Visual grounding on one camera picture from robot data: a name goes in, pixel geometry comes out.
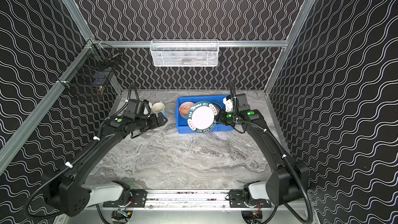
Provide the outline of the blue plastic bin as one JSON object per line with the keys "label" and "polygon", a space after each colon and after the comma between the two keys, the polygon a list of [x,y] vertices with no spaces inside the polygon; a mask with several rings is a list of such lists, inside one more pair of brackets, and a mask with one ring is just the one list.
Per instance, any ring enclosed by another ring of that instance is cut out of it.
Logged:
{"label": "blue plastic bin", "polygon": [[[180,116],[178,108],[183,102],[200,102],[200,101],[207,101],[207,102],[216,102],[218,103],[222,109],[224,109],[224,104],[223,104],[223,99],[226,97],[226,95],[206,95],[206,96],[187,96],[187,97],[179,97],[177,99],[177,107],[175,111],[175,117],[176,117],[176,127],[177,130],[180,134],[194,134],[195,132],[192,131],[189,126],[187,119],[184,119]],[[209,132],[226,132],[226,131],[231,131],[232,127],[230,126],[225,126],[222,124],[216,124],[214,128],[209,131]]]}

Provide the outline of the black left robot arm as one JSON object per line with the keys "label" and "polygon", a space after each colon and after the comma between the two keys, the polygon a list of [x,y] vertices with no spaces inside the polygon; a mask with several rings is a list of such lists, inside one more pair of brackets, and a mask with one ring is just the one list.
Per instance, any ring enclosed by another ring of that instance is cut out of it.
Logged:
{"label": "black left robot arm", "polygon": [[[139,130],[141,134],[164,126],[168,119],[163,113],[154,113],[147,100],[128,98],[123,107],[105,119],[87,148],[65,164],[51,177],[44,177],[41,186],[32,193],[23,206],[29,220],[45,220],[65,214],[73,217],[87,206],[93,205],[94,191],[84,183],[92,169],[128,134]],[[57,209],[49,215],[34,215],[29,206],[42,193],[44,202]]]}

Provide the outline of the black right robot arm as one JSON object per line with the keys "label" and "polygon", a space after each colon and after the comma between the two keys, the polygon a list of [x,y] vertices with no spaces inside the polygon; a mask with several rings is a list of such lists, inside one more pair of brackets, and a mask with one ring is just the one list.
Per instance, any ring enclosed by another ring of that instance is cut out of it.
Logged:
{"label": "black right robot arm", "polygon": [[[251,110],[246,95],[231,92],[224,98],[226,109],[219,117],[218,123],[235,127],[241,125],[242,133],[248,133],[256,142],[272,171],[265,183],[265,191],[274,205],[270,216],[261,223],[267,224],[275,216],[278,207],[283,205],[303,224],[314,221],[313,208],[308,196],[307,182],[309,169],[302,162],[296,162],[282,147],[269,130],[263,115],[258,110]],[[307,218],[302,218],[290,202],[303,199]]]}

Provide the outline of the green rim lettered plate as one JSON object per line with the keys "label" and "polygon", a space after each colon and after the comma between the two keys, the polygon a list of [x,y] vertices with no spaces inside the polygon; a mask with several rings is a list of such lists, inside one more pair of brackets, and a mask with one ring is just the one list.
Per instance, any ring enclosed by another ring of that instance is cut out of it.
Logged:
{"label": "green rim lettered plate", "polygon": [[219,111],[212,102],[197,102],[188,112],[188,126],[195,133],[209,132],[217,124],[216,117],[218,114]]}

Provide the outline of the orange patterned ceramic bowl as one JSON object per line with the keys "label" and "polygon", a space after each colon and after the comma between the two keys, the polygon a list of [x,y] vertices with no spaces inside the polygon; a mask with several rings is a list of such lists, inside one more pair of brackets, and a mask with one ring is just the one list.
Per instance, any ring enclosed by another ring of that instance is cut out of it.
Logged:
{"label": "orange patterned ceramic bowl", "polygon": [[179,108],[178,108],[178,111],[179,111],[180,116],[181,116],[182,118],[184,118],[184,119],[187,119],[188,113],[189,113],[189,111],[191,110],[191,108],[192,108],[194,105],[195,105],[194,102],[190,102],[190,101],[188,101],[188,102],[183,102],[183,103],[179,106]]}

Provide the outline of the white plate green red rim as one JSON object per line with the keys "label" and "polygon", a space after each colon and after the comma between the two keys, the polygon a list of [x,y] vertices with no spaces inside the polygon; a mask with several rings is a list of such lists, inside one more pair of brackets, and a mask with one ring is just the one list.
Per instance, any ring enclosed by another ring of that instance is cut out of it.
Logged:
{"label": "white plate green red rim", "polygon": [[210,104],[216,109],[216,115],[220,114],[222,109],[221,106],[216,102],[210,102]]}

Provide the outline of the light blue ceramic mug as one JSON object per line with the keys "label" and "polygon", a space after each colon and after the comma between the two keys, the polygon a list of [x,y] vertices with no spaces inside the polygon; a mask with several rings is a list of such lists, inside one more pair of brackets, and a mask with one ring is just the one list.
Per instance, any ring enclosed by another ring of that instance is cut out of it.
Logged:
{"label": "light blue ceramic mug", "polygon": [[159,116],[161,113],[164,117],[166,116],[166,109],[165,109],[165,104],[163,101],[154,103],[151,107],[152,113],[154,113],[156,116]]}

